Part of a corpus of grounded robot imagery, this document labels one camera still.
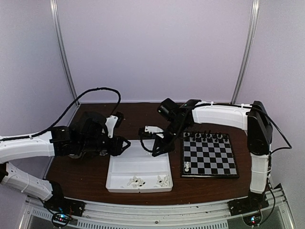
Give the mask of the white plastic compartment tray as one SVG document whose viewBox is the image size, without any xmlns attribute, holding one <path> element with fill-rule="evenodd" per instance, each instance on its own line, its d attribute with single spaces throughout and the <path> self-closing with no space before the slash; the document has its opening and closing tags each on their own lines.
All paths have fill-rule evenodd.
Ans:
<svg viewBox="0 0 305 229">
<path fill-rule="evenodd" d="M 133 176 L 165 176 L 169 175 L 171 187 L 152 188 L 122 188 Z M 153 157 L 141 146 L 139 140 L 132 140 L 131 146 L 119 156 L 110 156 L 105 187 L 110 193 L 160 193 L 170 192 L 173 179 L 169 155 L 162 154 Z"/>
</svg>

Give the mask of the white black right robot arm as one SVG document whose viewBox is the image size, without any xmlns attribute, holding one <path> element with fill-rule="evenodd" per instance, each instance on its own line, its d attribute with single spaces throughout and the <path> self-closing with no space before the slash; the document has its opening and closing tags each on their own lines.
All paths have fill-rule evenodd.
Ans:
<svg viewBox="0 0 305 229">
<path fill-rule="evenodd" d="M 194 124 L 224 125 L 246 131 L 252 167 L 250 190 L 244 198 L 244 206 L 253 211 L 263 205 L 271 169 L 273 125 L 260 101 L 235 105 L 190 99 L 179 105 L 167 98 L 160 103 L 157 112 L 169 125 L 165 129 L 157 126 L 144 128 L 145 132 L 156 136 L 153 156 L 173 151 L 175 140 Z"/>
</svg>

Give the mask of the black white chess board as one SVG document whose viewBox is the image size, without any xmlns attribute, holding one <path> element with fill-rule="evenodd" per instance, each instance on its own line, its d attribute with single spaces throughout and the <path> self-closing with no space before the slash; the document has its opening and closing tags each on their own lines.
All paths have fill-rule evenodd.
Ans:
<svg viewBox="0 0 305 229">
<path fill-rule="evenodd" d="M 182 141 L 181 151 L 181 177 L 239 177 L 230 139 L 228 143 Z M 184 170 L 186 162 L 190 162 L 190 173 L 186 173 Z"/>
</svg>

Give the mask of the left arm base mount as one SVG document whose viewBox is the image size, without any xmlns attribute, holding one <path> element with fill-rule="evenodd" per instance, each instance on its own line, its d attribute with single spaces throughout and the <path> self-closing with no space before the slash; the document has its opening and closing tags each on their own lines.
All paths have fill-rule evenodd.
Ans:
<svg viewBox="0 0 305 229">
<path fill-rule="evenodd" d="M 75 220 L 73 217 L 81 217 L 85 209 L 85 203 L 79 200 L 64 198 L 61 201 L 40 200 L 43 207 L 51 213 L 51 223 L 57 228 L 66 227 Z"/>
</svg>

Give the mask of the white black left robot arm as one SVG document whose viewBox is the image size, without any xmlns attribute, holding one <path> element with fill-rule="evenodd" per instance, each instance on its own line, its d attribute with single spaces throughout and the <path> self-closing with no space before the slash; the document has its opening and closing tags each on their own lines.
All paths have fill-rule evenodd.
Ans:
<svg viewBox="0 0 305 229">
<path fill-rule="evenodd" d="M 123 118 L 120 112 L 108 117 L 97 112 L 85 112 L 78 122 L 69 126 L 55 126 L 43 133 L 1 139 L 0 183 L 35 196 L 50 203 L 58 212 L 64 212 L 69 204 L 60 184 L 30 175 L 11 161 L 37 156 L 119 156 L 131 146 L 130 141 L 114 133 Z"/>
</svg>

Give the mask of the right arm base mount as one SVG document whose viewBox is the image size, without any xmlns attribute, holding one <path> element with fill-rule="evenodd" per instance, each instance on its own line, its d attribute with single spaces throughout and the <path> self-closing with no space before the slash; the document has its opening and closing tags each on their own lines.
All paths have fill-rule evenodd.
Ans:
<svg viewBox="0 0 305 229">
<path fill-rule="evenodd" d="M 253 228 L 263 222 L 262 209 L 269 207 L 269 203 L 267 200 L 251 202 L 246 197 L 229 201 L 228 207 L 231 216 L 242 216 L 244 224 Z"/>
</svg>

